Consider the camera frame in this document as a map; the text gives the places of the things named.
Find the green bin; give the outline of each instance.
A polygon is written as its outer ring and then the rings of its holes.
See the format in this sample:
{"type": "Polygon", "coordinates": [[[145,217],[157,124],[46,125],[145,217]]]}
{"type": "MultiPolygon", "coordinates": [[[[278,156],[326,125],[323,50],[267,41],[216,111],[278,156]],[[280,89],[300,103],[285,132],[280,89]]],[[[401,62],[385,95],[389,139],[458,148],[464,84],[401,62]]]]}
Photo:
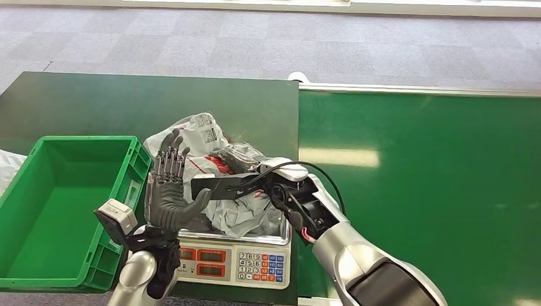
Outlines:
{"type": "Polygon", "coordinates": [[[135,209],[151,157],[134,136],[46,136],[0,198],[0,288],[103,292],[122,256],[93,214],[135,209]]]}

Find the red digital display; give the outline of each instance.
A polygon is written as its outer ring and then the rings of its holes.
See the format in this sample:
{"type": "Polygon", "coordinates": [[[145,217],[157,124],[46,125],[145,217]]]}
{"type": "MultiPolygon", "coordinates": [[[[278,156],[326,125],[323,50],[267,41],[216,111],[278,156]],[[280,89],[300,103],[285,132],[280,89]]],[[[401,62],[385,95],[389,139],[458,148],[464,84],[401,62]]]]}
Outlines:
{"type": "Polygon", "coordinates": [[[181,259],[195,260],[195,250],[181,247],[181,259]]]}
{"type": "Polygon", "coordinates": [[[197,264],[197,275],[223,277],[225,275],[225,266],[223,266],[223,265],[208,265],[206,263],[198,263],[197,264]]]}
{"type": "Polygon", "coordinates": [[[225,251],[200,249],[197,250],[197,260],[223,263],[225,262],[225,251]]]}

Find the white wall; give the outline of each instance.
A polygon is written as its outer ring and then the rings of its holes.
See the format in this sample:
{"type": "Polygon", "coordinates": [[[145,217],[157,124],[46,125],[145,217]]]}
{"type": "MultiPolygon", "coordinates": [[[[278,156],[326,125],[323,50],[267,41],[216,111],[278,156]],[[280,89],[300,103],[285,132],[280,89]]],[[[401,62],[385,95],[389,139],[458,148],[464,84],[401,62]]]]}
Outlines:
{"type": "Polygon", "coordinates": [[[402,15],[541,17],[541,1],[502,0],[0,0],[0,4],[56,4],[212,8],[266,11],[323,11],[402,15]]]}

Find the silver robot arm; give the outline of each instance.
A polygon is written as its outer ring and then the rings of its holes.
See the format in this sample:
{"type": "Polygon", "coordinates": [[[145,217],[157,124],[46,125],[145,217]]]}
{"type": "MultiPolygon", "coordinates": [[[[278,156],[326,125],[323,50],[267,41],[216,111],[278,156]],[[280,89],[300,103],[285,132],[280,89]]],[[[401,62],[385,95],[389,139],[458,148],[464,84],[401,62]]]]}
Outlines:
{"type": "Polygon", "coordinates": [[[234,200],[265,191],[303,241],[313,244],[313,254],[344,306],[447,306],[440,290],[419,269],[361,236],[320,179],[301,164],[309,163],[276,157],[262,162],[257,173],[196,176],[192,193],[210,188],[211,199],[234,200]]]}
{"type": "Polygon", "coordinates": [[[178,279],[178,232],[209,204],[211,191],[202,189],[192,203],[184,199],[182,174],[189,148],[180,150],[182,136],[166,135],[148,174],[145,194],[147,224],[135,230],[131,208],[108,200],[94,214],[111,239],[130,250],[109,306],[163,305],[178,279]]]}
{"type": "Polygon", "coordinates": [[[337,221],[319,236],[312,251],[344,306],[447,306],[426,275],[361,236],[321,181],[313,174],[308,179],[318,188],[314,197],[337,221]]]}

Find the dark green tabletop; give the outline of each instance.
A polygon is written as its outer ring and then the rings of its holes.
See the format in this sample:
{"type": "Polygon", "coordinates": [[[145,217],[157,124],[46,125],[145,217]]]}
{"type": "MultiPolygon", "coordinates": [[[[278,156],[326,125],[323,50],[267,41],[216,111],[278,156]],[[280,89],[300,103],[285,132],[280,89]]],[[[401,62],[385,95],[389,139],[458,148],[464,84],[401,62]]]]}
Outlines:
{"type": "MultiPolygon", "coordinates": [[[[187,115],[211,112],[235,141],[296,159],[297,88],[287,81],[25,72],[0,96],[0,148],[28,154],[44,135],[135,135],[142,142],[187,115]]],[[[172,295],[293,305],[296,254],[294,247],[293,281],[284,290],[178,283],[172,295]]]]}
{"type": "MultiPolygon", "coordinates": [[[[41,135],[143,140],[207,110],[236,140],[269,156],[295,158],[298,140],[300,157],[337,182],[355,228],[430,276],[449,305],[541,300],[539,97],[297,92],[295,83],[279,81],[24,73],[0,96],[0,148],[25,154],[41,135]]],[[[332,296],[311,250],[296,247],[299,295],[332,296]]],[[[296,274],[282,292],[182,284],[174,295],[291,304],[296,274]]]]}
{"type": "MultiPolygon", "coordinates": [[[[301,89],[299,99],[299,156],[326,159],[362,235],[419,267],[449,305],[539,304],[541,98],[301,89]]],[[[300,295],[332,293],[309,250],[299,261],[312,271],[300,295]]]]}

